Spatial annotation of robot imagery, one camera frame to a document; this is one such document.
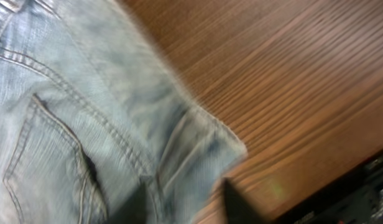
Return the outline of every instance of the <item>wooden surface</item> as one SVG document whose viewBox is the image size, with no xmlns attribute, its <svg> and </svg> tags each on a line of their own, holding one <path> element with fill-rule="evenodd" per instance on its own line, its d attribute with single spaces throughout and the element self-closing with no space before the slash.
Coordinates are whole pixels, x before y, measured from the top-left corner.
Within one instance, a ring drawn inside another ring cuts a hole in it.
<svg viewBox="0 0 383 224">
<path fill-rule="evenodd" d="M 383 0 L 125 0 L 246 143 L 229 176 L 274 218 L 383 146 Z M 199 223 L 221 223 L 219 194 Z"/>
</svg>

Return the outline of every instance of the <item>wooden floor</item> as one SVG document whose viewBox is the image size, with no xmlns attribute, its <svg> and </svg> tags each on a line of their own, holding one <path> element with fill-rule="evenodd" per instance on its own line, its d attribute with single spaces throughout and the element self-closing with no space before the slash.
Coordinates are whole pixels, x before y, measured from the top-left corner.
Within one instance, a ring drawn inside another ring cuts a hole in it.
<svg viewBox="0 0 383 224">
<path fill-rule="evenodd" d="M 383 147 L 383 0 L 123 1 L 246 143 L 229 176 L 268 217 Z"/>
</svg>

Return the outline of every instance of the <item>faded denim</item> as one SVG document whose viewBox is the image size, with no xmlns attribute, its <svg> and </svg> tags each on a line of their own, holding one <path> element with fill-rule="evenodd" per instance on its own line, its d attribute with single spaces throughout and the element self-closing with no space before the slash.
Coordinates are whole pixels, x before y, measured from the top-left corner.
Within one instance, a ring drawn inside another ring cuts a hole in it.
<svg viewBox="0 0 383 224">
<path fill-rule="evenodd" d="M 192 223 L 245 153 L 116 2 L 0 0 L 0 223 Z"/>
</svg>

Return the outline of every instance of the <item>jeans pocket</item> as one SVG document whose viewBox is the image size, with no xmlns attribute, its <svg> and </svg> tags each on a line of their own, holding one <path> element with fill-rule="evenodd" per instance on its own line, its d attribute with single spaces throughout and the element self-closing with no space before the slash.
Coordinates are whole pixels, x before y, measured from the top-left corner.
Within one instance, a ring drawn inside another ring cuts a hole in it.
<svg viewBox="0 0 383 224">
<path fill-rule="evenodd" d="M 106 205 L 72 131 L 33 96 L 4 175 L 20 223 L 102 223 Z"/>
</svg>

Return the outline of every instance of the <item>clothing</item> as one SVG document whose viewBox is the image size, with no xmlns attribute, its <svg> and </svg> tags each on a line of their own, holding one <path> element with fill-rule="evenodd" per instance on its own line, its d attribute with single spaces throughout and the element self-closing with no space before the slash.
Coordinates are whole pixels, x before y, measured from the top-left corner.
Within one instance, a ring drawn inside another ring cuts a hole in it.
<svg viewBox="0 0 383 224">
<path fill-rule="evenodd" d="M 244 144 L 110 0 L 0 0 L 0 223 L 191 223 Z"/>
</svg>

